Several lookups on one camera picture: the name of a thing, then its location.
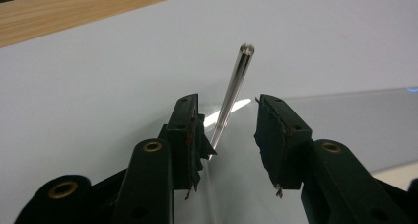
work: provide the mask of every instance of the brass grommet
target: brass grommet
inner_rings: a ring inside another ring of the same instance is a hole
[[[48,196],[52,199],[61,199],[72,194],[78,187],[78,184],[74,181],[62,182],[55,187],[53,187]]]
[[[163,145],[161,143],[153,141],[153,142],[149,142],[149,143],[145,144],[142,148],[146,152],[157,152],[162,147],[163,147]]]
[[[338,145],[330,143],[330,142],[323,143],[322,147],[323,147],[323,149],[325,149],[326,151],[331,152],[331,153],[340,153],[341,152],[341,148]]]

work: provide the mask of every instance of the black clamp jaw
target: black clamp jaw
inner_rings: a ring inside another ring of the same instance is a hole
[[[418,223],[418,179],[409,191],[375,180],[351,151],[312,130],[281,99],[261,95],[255,141],[270,181],[300,189],[310,223]],[[197,189],[204,135],[197,95],[177,101],[158,138],[136,145],[129,167],[91,186],[62,176],[39,189],[16,223],[173,223],[174,190]]]
[[[418,223],[418,180],[409,192],[375,180],[351,151],[311,140],[311,129],[281,99],[261,95],[255,141],[270,181],[300,189],[310,223]]]
[[[62,176],[41,187],[16,223],[173,223],[174,190],[197,189],[201,158],[215,155],[197,94],[179,99],[158,138],[135,146],[129,166],[91,186]]]

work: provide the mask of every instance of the metal pin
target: metal pin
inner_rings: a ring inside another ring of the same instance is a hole
[[[221,111],[219,112],[218,121],[215,125],[215,132],[212,136],[211,144],[213,148],[216,148],[216,146],[218,145],[222,131],[227,125],[231,109],[234,105],[238,91],[240,90],[246,70],[248,69],[248,66],[251,63],[253,55],[254,46],[252,46],[251,44],[245,43],[240,47],[240,52],[238,53],[234,71],[231,75],[227,92],[225,93],[224,102],[222,103]]]

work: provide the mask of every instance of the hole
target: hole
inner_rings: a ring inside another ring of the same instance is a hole
[[[66,193],[66,192],[68,192],[69,190],[71,190],[71,185],[66,184],[66,185],[64,185],[64,186],[62,186],[62,187],[58,187],[58,188],[55,190],[55,193],[57,193],[57,194],[62,194],[62,193]]]
[[[389,217],[387,216],[387,214],[379,208],[372,207],[369,213],[370,215],[372,215],[373,217],[375,217],[376,219],[382,222],[389,220]]]
[[[136,219],[144,218],[145,216],[148,215],[148,213],[149,213],[148,210],[141,206],[136,207],[131,211],[132,217]]]
[[[325,143],[322,146],[328,152],[332,152],[332,153],[341,152],[341,148],[338,145],[335,145],[335,144],[332,144],[332,143]]]
[[[150,142],[143,146],[144,151],[146,152],[156,152],[160,150],[163,145],[159,142]]]
[[[154,150],[154,149],[158,148],[158,144],[157,143],[152,143],[152,144],[148,145],[147,148],[150,149],[150,150]]]
[[[52,199],[64,198],[72,194],[78,187],[78,184],[74,181],[62,182],[55,187],[53,187],[48,195]]]

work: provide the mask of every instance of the wooden surface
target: wooden surface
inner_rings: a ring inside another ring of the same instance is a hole
[[[16,0],[0,4],[0,47],[164,0]]]

